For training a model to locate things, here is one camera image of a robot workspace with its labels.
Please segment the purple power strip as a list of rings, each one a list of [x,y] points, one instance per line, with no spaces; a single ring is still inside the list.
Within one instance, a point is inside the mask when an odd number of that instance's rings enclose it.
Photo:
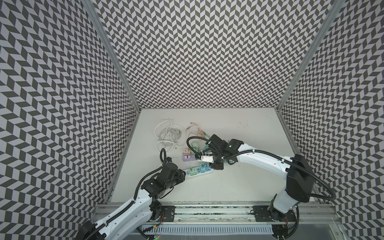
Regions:
[[[200,161],[201,156],[202,156],[202,153],[194,154],[193,152],[191,152],[191,155],[189,156],[184,156],[184,153],[183,153],[182,160],[183,162]]]

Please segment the light green charger plug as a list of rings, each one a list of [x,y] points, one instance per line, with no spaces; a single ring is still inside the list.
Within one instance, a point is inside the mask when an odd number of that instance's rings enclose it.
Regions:
[[[199,146],[197,145],[192,145],[192,151],[197,154],[199,152]]]

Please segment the white blue power strip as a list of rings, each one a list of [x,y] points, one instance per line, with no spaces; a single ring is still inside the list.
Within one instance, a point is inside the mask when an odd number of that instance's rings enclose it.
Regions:
[[[195,168],[198,168],[198,174],[195,175],[195,176],[191,176],[191,175],[190,175],[190,169],[185,170],[185,172],[186,172],[186,179],[187,179],[187,178],[201,177],[201,176],[205,176],[205,175],[208,175],[208,174],[211,174],[211,173],[214,172],[214,170],[213,170],[213,171],[208,171],[208,170],[207,170],[205,173],[201,173],[201,171],[200,171],[200,167],[195,167]]]

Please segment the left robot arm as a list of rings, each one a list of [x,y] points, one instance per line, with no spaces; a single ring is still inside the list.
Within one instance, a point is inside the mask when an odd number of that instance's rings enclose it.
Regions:
[[[165,149],[160,151],[162,165],[146,174],[138,183],[134,196],[106,217],[95,223],[87,221],[79,227],[76,240],[123,240],[134,230],[147,236],[140,226],[148,221],[161,219],[162,204],[159,199],[165,192],[173,190],[185,181],[186,172],[179,169],[167,156]]]

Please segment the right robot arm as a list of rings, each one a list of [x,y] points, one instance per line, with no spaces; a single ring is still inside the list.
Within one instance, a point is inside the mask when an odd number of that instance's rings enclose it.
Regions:
[[[223,170],[225,163],[245,163],[267,170],[285,180],[286,186],[274,196],[267,208],[268,216],[274,222],[285,219],[293,206],[307,203],[311,198],[327,201],[336,199],[332,188],[313,172],[302,155],[282,157],[251,147],[240,140],[226,142],[217,135],[212,135],[209,139],[198,139],[204,141],[208,149],[196,151],[190,144],[193,137],[186,139],[187,147],[200,160],[211,158],[209,163],[214,170]]]

